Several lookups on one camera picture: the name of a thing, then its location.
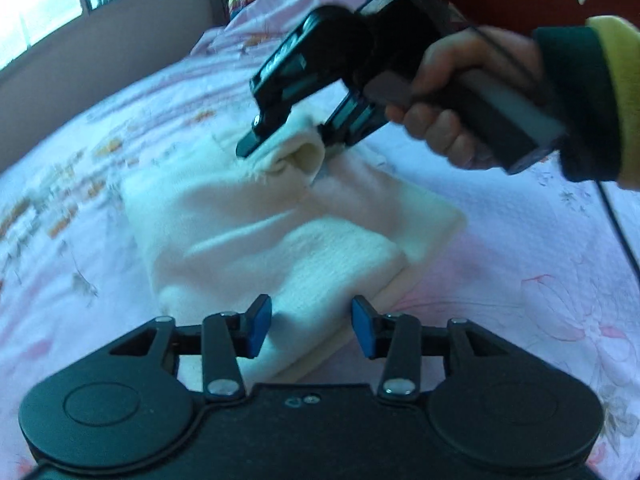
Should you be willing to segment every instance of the bed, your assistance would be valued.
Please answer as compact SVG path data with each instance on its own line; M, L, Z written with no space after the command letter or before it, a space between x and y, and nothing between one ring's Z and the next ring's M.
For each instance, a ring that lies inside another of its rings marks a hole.
M231 116L248 123L248 79L318 1L256 0L190 56L80 114L0 176L0 479L33 466L17 423L24 394L158 314L119 183ZM337 84L311 100L331 109L343 95ZM468 217L396 309L437 326L467 317L583 380L606 409L590 466L635 479L640 299L592 185L564 181L553 157L509 178L459 171L392 125L364 142L385 171ZM640 250L640 196L609 192ZM444 378L437 360L423 368L425 389ZM304 381L375 384L381 371L351 342Z

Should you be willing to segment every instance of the yellow sleeve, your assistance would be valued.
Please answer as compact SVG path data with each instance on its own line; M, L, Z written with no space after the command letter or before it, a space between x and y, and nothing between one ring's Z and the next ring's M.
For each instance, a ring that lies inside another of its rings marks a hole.
M640 31L615 16L587 22L598 35L616 97L622 167L618 185L640 189Z

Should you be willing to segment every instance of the folded towel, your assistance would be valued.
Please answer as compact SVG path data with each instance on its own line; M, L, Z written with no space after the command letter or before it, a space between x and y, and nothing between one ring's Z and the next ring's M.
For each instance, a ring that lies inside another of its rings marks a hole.
M245 125L216 132L122 186L163 314L198 324L272 296L262 352L240 360L249 386L313 369L348 340L354 295L387 311L463 224L361 150L326 157L314 127L325 119L298 107L248 159L235 156ZM180 378L202 387L197 362L183 360Z

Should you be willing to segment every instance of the hand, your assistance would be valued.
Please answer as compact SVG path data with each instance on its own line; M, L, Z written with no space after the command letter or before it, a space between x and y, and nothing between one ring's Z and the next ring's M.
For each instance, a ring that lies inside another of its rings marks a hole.
M511 52L539 81L543 78L542 54L530 38L492 27L481 27ZM455 72L483 68L504 82L532 91L533 82L494 46L471 29L463 30L433 43L412 83L414 94L428 94L446 86ZM452 110L441 110L427 104L415 104L409 110L396 106L386 108L389 121L403 124L409 135L424 140L437 154L446 156L459 168L486 170L496 166L488 148L460 123Z

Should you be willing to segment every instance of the flower print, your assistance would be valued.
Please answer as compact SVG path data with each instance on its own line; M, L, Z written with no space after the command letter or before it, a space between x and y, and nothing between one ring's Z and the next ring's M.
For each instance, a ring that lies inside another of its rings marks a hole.
M260 45L261 43L264 43L265 41L269 41L271 39L271 34L251 34L249 36L249 39L246 40L244 42L244 45L242 46L242 53L245 54L246 53L246 49L248 49L251 46L257 46Z
M120 183L112 182L107 187L106 199L108 203L111 203L117 210L124 209L124 201L122 199L122 193L120 192Z
M529 172L533 174L536 178L540 186L546 187L549 183L554 179L554 174L551 170L546 166L546 161L544 164L537 164L529 168Z
M567 184L560 192L560 201L573 211L587 214L587 207L593 205L594 197L583 183Z
M90 200L92 198L97 197L100 194L100 192L104 189L105 184L106 183L104 179L98 179L92 182L91 186L86 192L86 199Z
M18 219L27 211L31 205L31 199L26 197L20 200L11 209L9 214L0 222L0 239L4 238L9 229L18 221Z
M635 378L638 356L619 327L605 321L596 294L574 301L553 276L544 274L522 282L527 317L553 339L590 344L599 367L616 386Z
M104 145L100 146L94 151L94 156L102 157L111 155L122 148L123 140L119 137L115 137Z
M620 438L631 438L638 429L640 420L636 415L627 413L628 400L616 396L616 387L608 384L598 392L604 408L604 428L602 433L616 455L620 455Z
M605 444L604 442L599 442L591 450L591 454L589 455L589 459L587 460L587 466L589 466L589 468L591 468L591 470L595 471L596 473L599 473L598 466L606 457L607 444Z
M33 460L28 459L25 456L21 456L16 465L16 472L18 478L28 475L35 467Z
M76 204L72 204L66 209L62 218L58 219L49 231L47 231L49 238L55 240L62 231L69 227L69 224L71 224L71 221L75 218L76 214L78 214L78 206Z
M27 349L21 352L19 360L36 361L40 358L46 357L52 347L53 341L51 339L41 339L29 345Z
M82 275L82 272L74 272L71 278L73 283L73 290L75 290L76 292L80 292L84 296L93 298L98 297L98 289Z

